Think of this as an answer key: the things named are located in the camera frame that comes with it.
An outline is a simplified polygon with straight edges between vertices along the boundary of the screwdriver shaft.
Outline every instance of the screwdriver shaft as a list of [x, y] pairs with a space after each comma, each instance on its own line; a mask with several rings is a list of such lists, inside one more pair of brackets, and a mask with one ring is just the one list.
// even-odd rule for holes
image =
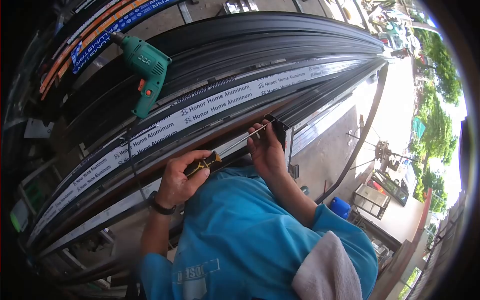
[[241, 142], [245, 141], [246, 139], [248, 139], [249, 137], [251, 137], [252, 135], [256, 134], [257, 132], [259, 132], [260, 130], [262, 130], [263, 128], [265, 128], [267, 126], [267, 124], [263, 125], [262, 127], [260, 127], [259, 129], [255, 130], [254, 132], [250, 133], [249, 135], [247, 135], [246, 137], [244, 137], [243, 139], [239, 140], [238, 142], [236, 142], [235, 144], [233, 144], [232, 146], [228, 147], [227, 149], [223, 150], [222, 152], [220, 152], [220, 154], [218, 154], [218, 156], [222, 157], [223, 154], [225, 154], [228, 150], [232, 149], [233, 147], [235, 147], [236, 145], [240, 144]]

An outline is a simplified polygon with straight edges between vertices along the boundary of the wristband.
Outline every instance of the wristband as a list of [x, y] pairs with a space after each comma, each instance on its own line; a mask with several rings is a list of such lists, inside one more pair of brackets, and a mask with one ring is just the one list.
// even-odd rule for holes
[[155, 196], [156, 196], [156, 191], [153, 191], [149, 196], [148, 196], [148, 204], [150, 204], [151, 207], [153, 207], [153, 209], [156, 210], [156, 212], [158, 212], [159, 214], [161, 215], [171, 215], [175, 212], [175, 209], [177, 208], [176, 205], [174, 205], [172, 208], [164, 208], [163, 206], [161, 206], [160, 204], [158, 204], [156, 201], [155, 201]]

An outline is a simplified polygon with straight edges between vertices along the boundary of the orange button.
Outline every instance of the orange button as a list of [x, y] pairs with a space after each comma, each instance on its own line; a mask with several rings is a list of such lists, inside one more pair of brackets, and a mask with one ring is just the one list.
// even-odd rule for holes
[[140, 84], [138, 85], [138, 90], [141, 92], [144, 88], [145, 80], [140, 80]]

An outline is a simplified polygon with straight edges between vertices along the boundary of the hand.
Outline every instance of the hand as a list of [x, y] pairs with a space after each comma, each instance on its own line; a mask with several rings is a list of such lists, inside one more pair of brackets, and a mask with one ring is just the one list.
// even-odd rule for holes
[[[254, 138], [248, 138], [247, 147], [252, 155], [253, 165], [258, 175], [262, 177], [267, 184], [271, 183], [278, 177], [288, 175], [285, 165], [285, 154], [281, 143], [276, 138], [272, 124], [268, 120], [262, 123], [267, 126], [265, 131], [260, 130], [260, 139], [255, 135]], [[248, 133], [252, 133], [259, 129], [261, 125], [255, 123], [253, 127], [248, 129]]]
[[195, 150], [168, 161], [155, 201], [169, 209], [190, 199], [207, 180], [210, 169], [201, 169], [190, 179], [183, 171], [194, 160], [208, 157], [211, 153], [209, 150]]

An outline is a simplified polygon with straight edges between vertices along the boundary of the electric drill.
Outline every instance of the electric drill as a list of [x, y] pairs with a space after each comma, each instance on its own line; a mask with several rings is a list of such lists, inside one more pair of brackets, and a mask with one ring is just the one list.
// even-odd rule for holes
[[112, 32], [110, 38], [123, 50], [123, 58], [127, 66], [142, 77], [138, 87], [141, 96], [132, 112], [144, 119], [160, 94], [167, 66], [172, 59], [135, 36]]

